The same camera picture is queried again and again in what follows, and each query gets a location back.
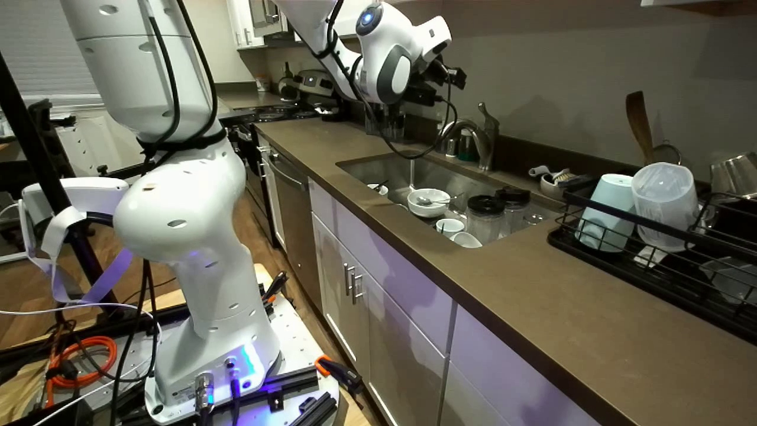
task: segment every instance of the dishwasher handle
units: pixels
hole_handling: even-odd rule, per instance
[[[268,159],[269,159],[268,165],[271,167],[271,170],[273,171],[273,174],[275,174],[276,176],[281,177],[283,180],[286,180],[286,181],[288,181],[290,183],[293,183],[300,191],[302,191],[304,193],[307,192],[307,184],[302,183],[302,182],[300,182],[297,179],[294,179],[293,177],[291,177],[288,174],[286,174],[283,171],[281,171],[281,169],[279,169],[276,166],[276,162],[281,161],[281,155],[279,155],[276,152],[273,152],[273,153],[271,153],[271,154],[268,155]]]

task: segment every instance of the stainless steel sink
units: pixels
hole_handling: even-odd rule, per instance
[[[459,171],[450,168],[449,164],[436,158],[424,157],[417,160],[406,160],[396,154],[365,158],[355,161],[345,161],[338,166],[351,176],[367,184],[381,183],[389,188],[387,197],[399,205],[407,206],[407,195],[419,188],[436,188],[456,197],[444,216],[457,218],[466,222],[465,210],[468,198],[477,195],[494,195],[503,187],[501,182],[481,176],[465,169]],[[554,219],[558,213],[540,206],[533,201],[528,206],[526,216],[537,215],[544,220]],[[418,218],[419,224],[434,226],[439,218]]]

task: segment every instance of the window blind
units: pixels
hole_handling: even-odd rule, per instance
[[[28,104],[101,104],[60,0],[0,0],[0,52]]]

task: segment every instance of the faucet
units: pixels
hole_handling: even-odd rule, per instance
[[[478,110],[484,115],[484,129],[481,129],[473,121],[462,118],[458,121],[447,123],[442,130],[442,134],[455,134],[460,129],[470,130],[473,135],[473,142],[478,150],[478,168],[488,171],[491,169],[491,162],[494,158],[494,143],[497,141],[500,133],[500,122],[486,111],[485,103],[479,103]]]

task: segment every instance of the coiled orange cable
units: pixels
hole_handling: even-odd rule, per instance
[[[118,348],[116,345],[116,342],[111,339],[110,337],[106,336],[94,336],[94,337],[87,337],[86,339],[82,340],[82,346],[85,348],[90,348],[93,346],[105,346],[107,348],[108,354],[107,354],[107,361],[104,365],[100,367],[103,371],[109,371],[111,367],[113,367],[113,364],[116,362],[116,357],[118,355]],[[68,346],[66,350],[63,351],[59,356],[54,357],[50,361],[50,367],[49,369],[57,368],[60,366],[61,361],[64,359],[68,359],[70,356],[72,356],[74,353],[79,352],[79,345],[74,343],[71,346]],[[54,404],[53,402],[53,387],[62,387],[64,389],[73,389],[75,387],[84,387],[89,386],[90,384],[95,383],[102,375],[97,372],[93,371],[92,373],[85,374],[81,377],[77,377],[76,380],[68,380],[61,376],[55,376],[52,379],[50,379],[47,383],[47,407],[50,407]]]

